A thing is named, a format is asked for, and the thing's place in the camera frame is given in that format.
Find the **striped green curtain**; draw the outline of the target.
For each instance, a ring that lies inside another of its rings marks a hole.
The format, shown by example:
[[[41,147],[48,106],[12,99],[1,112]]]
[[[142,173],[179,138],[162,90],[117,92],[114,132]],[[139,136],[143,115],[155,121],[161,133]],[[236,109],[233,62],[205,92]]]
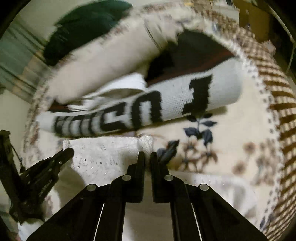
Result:
[[[12,21],[1,38],[1,87],[30,102],[48,70],[44,44],[21,21]]]

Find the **white sock with black letters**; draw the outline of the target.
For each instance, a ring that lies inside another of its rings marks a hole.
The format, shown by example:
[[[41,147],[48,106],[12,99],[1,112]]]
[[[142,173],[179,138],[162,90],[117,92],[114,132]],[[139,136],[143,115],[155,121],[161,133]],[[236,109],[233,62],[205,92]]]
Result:
[[[202,113],[238,101],[242,64],[230,58],[209,71],[190,73],[152,85],[140,93],[94,111],[37,116],[39,128],[61,137],[94,137]]]

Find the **white knit garment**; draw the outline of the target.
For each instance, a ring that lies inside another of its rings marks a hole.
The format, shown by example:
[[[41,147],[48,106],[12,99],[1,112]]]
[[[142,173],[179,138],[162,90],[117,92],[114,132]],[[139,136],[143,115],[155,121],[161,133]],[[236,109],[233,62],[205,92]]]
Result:
[[[127,170],[138,153],[151,153],[151,138],[100,137],[65,140],[62,148],[74,149],[74,157],[62,168],[59,181],[42,204],[47,221],[87,184],[104,185]],[[257,199],[251,186],[242,178],[174,172],[185,183],[208,184],[251,223],[256,223]],[[153,204],[150,174],[145,176],[144,201],[128,204],[123,228],[124,240],[172,240],[169,206]]]

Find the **floral cream brown blanket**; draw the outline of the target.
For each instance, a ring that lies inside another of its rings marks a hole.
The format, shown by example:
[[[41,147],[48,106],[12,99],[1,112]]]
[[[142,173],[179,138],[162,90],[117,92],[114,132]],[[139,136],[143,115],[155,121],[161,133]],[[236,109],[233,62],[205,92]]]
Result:
[[[68,104],[53,97],[56,72],[67,62],[92,54],[110,34],[138,19],[173,20],[183,31],[177,42],[138,70],[116,78]],[[154,84],[206,72],[236,58],[242,64],[237,102],[202,113],[94,137],[69,138],[39,128],[36,118],[51,113],[94,111],[144,93]],[[245,180],[257,199],[253,225],[268,240],[282,240],[295,217],[295,95],[287,76],[255,35],[236,21],[201,5],[152,4],[129,10],[107,34],[65,57],[41,79],[28,113],[21,154],[27,168],[62,150],[65,140],[100,137],[151,138],[151,153],[176,171],[225,175]]]

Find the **dark green garment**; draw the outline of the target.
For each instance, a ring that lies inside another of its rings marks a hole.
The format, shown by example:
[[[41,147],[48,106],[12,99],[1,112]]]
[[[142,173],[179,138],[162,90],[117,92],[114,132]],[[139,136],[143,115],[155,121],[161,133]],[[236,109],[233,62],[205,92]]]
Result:
[[[43,52],[46,64],[55,66],[71,51],[108,33],[130,9],[126,1],[94,1],[74,8],[55,23]]]

